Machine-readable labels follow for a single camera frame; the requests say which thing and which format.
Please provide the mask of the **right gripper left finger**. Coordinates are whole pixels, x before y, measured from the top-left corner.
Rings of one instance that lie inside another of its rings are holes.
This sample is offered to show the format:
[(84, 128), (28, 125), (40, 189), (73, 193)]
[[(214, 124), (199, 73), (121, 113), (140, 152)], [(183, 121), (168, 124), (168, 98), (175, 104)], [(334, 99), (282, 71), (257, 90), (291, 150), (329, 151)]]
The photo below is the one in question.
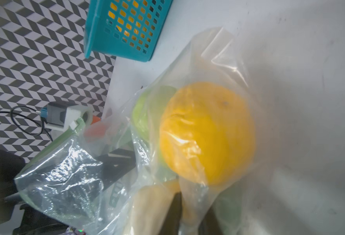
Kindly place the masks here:
[(176, 193), (162, 224), (159, 235), (178, 235), (181, 217), (182, 193)]

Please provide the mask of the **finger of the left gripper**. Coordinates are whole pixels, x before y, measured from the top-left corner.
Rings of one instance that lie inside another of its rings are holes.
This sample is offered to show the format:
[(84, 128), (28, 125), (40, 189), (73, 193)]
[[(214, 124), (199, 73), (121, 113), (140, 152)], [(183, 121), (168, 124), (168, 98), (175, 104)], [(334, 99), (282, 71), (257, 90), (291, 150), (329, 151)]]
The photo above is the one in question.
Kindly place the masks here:
[(136, 157), (133, 150), (118, 148), (110, 153), (94, 156), (93, 159), (102, 164), (100, 179), (103, 182), (103, 191), (136, 167)]

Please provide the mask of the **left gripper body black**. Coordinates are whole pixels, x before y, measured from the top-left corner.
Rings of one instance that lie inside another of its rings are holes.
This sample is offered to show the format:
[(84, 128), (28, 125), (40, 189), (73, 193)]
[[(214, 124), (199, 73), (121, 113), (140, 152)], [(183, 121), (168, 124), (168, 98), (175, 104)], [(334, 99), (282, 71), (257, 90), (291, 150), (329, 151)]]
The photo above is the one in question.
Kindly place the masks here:
[(15, 177), (26, 165), (22, 157), (0, 149), (0, 235), (63, 235), (68, 226), (27, 205)]

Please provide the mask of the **zip-top bag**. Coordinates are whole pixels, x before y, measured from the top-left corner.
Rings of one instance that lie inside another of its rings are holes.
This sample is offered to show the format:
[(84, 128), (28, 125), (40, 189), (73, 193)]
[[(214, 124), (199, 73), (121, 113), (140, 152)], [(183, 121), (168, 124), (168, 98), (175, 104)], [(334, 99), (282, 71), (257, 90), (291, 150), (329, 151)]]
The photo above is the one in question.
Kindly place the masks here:
[(211, 28), (110, 117), (74, 122), (15, 184), (88, 235), (240, 235), (274, 127), (235, 37)]

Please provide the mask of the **yellow pear bag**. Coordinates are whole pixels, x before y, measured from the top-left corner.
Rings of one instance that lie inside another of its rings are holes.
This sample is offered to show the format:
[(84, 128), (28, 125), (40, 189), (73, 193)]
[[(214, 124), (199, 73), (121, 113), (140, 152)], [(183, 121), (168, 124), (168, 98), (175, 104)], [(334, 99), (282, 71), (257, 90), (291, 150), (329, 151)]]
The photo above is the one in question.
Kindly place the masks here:
[(238, 179), (256, 148), (248, 104), (211, 82), (187, 85), (166, 106), (159, 146), (167, 166), (191, 182), (220, 185)]

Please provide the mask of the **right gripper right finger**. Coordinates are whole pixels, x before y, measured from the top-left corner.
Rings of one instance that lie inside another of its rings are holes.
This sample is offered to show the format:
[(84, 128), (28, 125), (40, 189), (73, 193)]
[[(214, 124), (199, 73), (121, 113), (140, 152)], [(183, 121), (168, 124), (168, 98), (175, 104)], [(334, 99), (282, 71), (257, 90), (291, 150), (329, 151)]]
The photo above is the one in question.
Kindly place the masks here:
[(222, 230), (212, 207), (203, 218), (198, 229), (198, 235), (222, 235)]

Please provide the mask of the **cream pear bag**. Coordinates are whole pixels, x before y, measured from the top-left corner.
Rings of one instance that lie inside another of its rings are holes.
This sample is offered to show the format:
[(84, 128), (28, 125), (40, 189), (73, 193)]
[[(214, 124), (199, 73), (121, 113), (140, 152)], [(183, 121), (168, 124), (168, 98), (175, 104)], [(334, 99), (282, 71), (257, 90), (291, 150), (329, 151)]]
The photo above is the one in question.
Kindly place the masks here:
[(176, 193), (177, 180), (145, 186), (133, 197), (124, 235), (158, 235)]

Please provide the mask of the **green pear bag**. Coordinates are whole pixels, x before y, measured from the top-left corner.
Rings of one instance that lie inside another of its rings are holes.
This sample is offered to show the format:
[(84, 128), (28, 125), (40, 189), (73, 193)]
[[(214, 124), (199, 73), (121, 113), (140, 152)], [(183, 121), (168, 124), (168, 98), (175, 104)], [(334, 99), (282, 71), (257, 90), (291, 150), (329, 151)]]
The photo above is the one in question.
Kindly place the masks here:
[(177, 88), (166, 85), (146, 88), (138, 97), (131, 113), (137, 163), (148, 175), (159, 181), (177, 178), (163, 160), (163, 154), (158, 146), (161, 117), (176, 91)]

